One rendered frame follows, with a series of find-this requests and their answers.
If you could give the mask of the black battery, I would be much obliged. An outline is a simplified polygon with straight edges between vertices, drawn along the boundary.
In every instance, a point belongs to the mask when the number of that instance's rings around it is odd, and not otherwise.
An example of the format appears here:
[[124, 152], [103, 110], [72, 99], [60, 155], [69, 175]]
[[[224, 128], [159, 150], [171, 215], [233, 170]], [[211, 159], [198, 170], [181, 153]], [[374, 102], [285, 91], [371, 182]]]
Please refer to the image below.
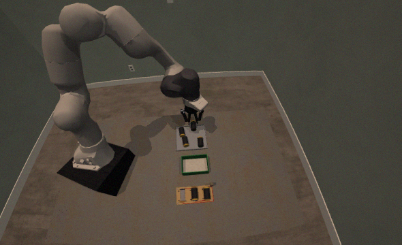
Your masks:
[[191, 189], [191, 200], [198, 200], [198, 188]]
[[211, 195], [209, 186], [203, 187], [203, 191], [204, 191], [204, 199], [210, 199]]
[[183, 140], [183, 147], [188, 147], [189, 143], [188, 143], [187, 136], [182, 137], [182, 140]]
[[196, 121], [195, 120], [191, 121], [191, 130], [196, 131]]
[[179, 127], [179, 133], [180, 133], [180, 137], [184, 137], [184, 136], [185, 136], [184, 127]]
[[201, 148], [201, 147], [203, 147], [204, 146], [204, 144], [203, 144], [203, 137], [198, 137], [198, 147], [199, 148]]

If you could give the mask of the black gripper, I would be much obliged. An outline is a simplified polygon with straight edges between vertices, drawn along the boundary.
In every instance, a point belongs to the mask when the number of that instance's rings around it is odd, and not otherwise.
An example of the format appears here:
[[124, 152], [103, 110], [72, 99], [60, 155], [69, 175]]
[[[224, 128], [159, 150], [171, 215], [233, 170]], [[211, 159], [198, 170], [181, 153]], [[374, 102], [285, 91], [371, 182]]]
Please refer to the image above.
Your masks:
[[[185, 111], [188, 113], [188, 118], [186, 117]], [[202, 110], [199, 113], [199, 117], [197, 117], [197, 114], [196, 114], [197, 112], [198, 112], [197, 110], [195, 110], [195, 109], [193, 109], [191, 107], [187, 107], [186, 105], [185, 105], [184, 109], [181, 109], [181, 114], [183, 115], [183, 118], [185, 119], [185, 122], [189, 123], [189, 128], [191, 128], [191, 121], [190, 121], [191, 114], [194, 114], [195, 119], [196, 119], [196, 128], [198, 128], [197, 124], [198, 124], [198, 121], [201, 121], [202, 113], [204, 112], [204, 110]]]

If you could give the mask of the green open-top box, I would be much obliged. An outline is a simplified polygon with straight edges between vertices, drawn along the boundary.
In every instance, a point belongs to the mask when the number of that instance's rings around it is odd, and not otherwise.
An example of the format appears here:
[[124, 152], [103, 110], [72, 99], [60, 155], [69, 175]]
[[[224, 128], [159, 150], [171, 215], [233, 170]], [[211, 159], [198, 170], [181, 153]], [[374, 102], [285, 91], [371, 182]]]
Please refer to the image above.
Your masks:
[[181, 156], [181, 171], [183, 176], [208, 174], [207, 154]]

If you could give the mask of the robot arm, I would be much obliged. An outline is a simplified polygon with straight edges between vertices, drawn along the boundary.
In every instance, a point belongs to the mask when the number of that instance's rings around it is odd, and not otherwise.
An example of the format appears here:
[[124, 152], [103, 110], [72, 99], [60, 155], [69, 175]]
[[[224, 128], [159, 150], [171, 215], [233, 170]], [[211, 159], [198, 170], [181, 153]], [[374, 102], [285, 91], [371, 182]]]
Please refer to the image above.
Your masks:
[[85, 3], [66, 5], [61, 10], [59, 24], [43, 29], [42, 50], [50, 81], [60, 93], [53, 121], [78, 140], [72, 162], [77, 169], [99, 171], [114, 158], [114, 150], [89, 116], [90, 93], [80, 58], [82, 42], [105, 34], [131, 58], [152, 56], [164, 67], [160, 89], [165, 96], [182, 97], [187, 107], [199, 112], [208, 105], [200, 94], [197, 72], [177, 63], [124, 7], [115, 5], [101, 12]]

